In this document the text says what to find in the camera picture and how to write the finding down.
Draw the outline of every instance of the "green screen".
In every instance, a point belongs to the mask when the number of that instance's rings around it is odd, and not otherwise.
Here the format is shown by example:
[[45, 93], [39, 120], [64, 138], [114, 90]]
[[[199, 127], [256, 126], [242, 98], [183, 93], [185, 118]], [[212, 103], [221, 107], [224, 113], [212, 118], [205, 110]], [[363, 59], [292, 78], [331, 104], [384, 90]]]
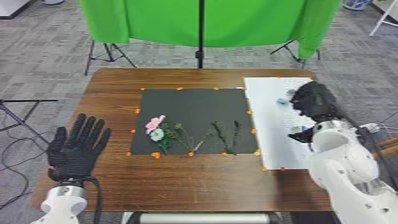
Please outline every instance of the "green screen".
[[[199, 0], [80, 0], [93, 39], [130, 38], [198, 46]], [[205, 46], [301, 43], [299, 57], [320, 48], [340, 0], [206, 0]]]

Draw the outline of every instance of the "white paper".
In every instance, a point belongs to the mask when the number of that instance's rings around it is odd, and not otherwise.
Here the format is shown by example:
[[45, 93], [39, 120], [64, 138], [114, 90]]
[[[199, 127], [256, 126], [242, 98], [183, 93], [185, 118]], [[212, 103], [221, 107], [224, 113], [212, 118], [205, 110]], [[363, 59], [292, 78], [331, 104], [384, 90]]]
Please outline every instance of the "white paper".
[[309, 147], [295, 141], [288, 134], [297, 126], [313, 127], [313, 120], [299, 116], [293, 105], [277, 103], [290, 100], [288, 90], [311, 82], [309, 78], [245, 78], [245, 94], [253, 110], [258, 144], [263, 155], [263, 165], [269, 170], [309, 168]]

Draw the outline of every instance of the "tripod stand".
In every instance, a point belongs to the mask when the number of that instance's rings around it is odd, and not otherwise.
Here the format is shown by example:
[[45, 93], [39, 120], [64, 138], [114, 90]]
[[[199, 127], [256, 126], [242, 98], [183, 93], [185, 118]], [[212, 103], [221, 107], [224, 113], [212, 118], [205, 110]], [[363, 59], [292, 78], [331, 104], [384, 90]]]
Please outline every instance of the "tripod stand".
[[[29, 126], [27, 124], [27, 120], [29, 120], [29, 117], [32, 115], [32, 112], [39, 106], [39, 103], [41, 102], [57, 102], [59, 100], [0, 100], [0, 110], [6, 112], [6, 115], [11, 116], [11, 118], [15, 119], [16, 121], [16, 124], [9, 125], [7, 127], [4, 127], [0, 129], [0, 132], [9, 130], [11, 128], [18, 127], [18, 126], [23, 126], [29, 131], [34, 133], [34, 135], [38, 136], [38, 138], [41, 139], [41, 141], [50, 144], [48, 140], [43, 138], [41, 134], [38, 133], [38, 131], [34, 130], [34, 128]], [[9, 110], [7, 106], [6, 106], [6, 103], [34, 103], [34, 106], [29, 110], [29, 113], [25, 115], [23, 118], [18, 117], [18, 115], [15, 114], [15, 112]]]
[[290, 52], [292, 58], [295, 59], [297, 63], [302, 64], [302, 69], [304, 69], [304, 67], [306, 67], [306, 60], [302, 60], [302, 59], [295, 56], [295, 54], [293, 54], [293, 52], [292, 52], [292, 50], [290, 50], [290, 47], [288, 47], [288, 45], [290, 45], [293, 42], [295, 42], [295, 40], [290, 40], [290, 41], [286, 42], [286, 44], [285, 44], [285, 45], [283, 45], [283, 46], [270, 52], [270, 55], [276, 54], [277, 51], [285, 48], [285, 49], [288, 50], [288, 52]]
[[[137, 68], [119, 46], [116, 44], [103, 44], [103, 47], [105, 47], [105, 54], [109, 56], [109, 59], [102, 59], [100, 56], [98, 57], [93, 57], [93, 52], [94, 52], [94, 47], [96, 47], [96, 41], [93, 40], [91, 42], [91, 51], [89, 51], [89, 59], [87, 59], [87, 65], [86, 65], [86, 72], [84, 72], [84, 75], [87, 76], [89, 75], [89, 68], [91, 68], [91, 61], [94, 60], [102, 60], [102, 61], [107, 61], [107, 62], [116, 62], [119, 58], [126, 58], [128, 60], [128, 63], [130, 65], [134, 66], [134, 68]], [[119, 58], [114, 58], [114, 49], [119, 51], [121, 53], [121, 56]]]

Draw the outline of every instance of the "gray carpet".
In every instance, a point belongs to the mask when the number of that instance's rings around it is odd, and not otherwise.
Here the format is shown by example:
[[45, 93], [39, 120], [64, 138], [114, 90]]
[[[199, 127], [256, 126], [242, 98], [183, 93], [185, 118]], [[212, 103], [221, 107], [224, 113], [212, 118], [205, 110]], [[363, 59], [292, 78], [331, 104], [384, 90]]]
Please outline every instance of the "gray carpet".
[[[379, 121], [398, 111], [398, 29], [384, 25], [375, 37], [368, 36], [379, 17], [372, 8], [365, 12], [340, 10], [322, 45], [322, 61], [311, 58], [306, 67], [329, 85], [361, 123]], [[38, 1], [15, 20], [0, 21], [0, 98], [61, 100], [43, 104], [34, 113], [29, 123], [41, 132], [66, 125], [78, 105], [91, 79], [82, 75], [89, 43], [78, 0], [68, 0], [54, 8]], [[286, 51], [270, 56], [276, 47], [208, 49], [206, 68], [299, 68]], [[123, 49], [141, 68], [196, 67], [194, 48], [132, 40]], [[128, 62], [94, 62], [91, 72], [100, 67], [128, 67]], [[29, 106], [13, 105], [13, 109], [23, 114]], [[23, 128], [13, 129], [11, 135], [32, 136]], [[11, 141], [7, 134], [0, 133], [2, 150]], [[39, 152], [32, 142], [18, 143], [7, 153], [7, 164]], [[39, 157], [16, 168], [29, 176], [29, 191], [34, 190], [43, 167], [45, 157]], [[0, 204], [20, 193], [22, 184], [22, 177], [9, 171], [0, 172]], [[0, 223], [30, 223], [39, 216], [27, 195], [0, 210]], [[91, 223], [91, 219], [84, 214], [82, 223]], [[119, 219], [118, 213], [107, 213], [103, 223], [118, 223]]]

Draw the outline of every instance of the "orange marker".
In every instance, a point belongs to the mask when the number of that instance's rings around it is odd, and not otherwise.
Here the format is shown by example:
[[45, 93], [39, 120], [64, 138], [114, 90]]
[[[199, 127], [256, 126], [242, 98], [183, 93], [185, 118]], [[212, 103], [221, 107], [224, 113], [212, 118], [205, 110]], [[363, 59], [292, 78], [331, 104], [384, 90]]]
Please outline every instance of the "orange marker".
[[260, 149], [256, 150], [254, 155], [256, 155], [256, 156], [261, 156], [261, 151], [260, 151]]
[[160, 152], [153, 152], [151, 156], [155, 159], [160, 159]]

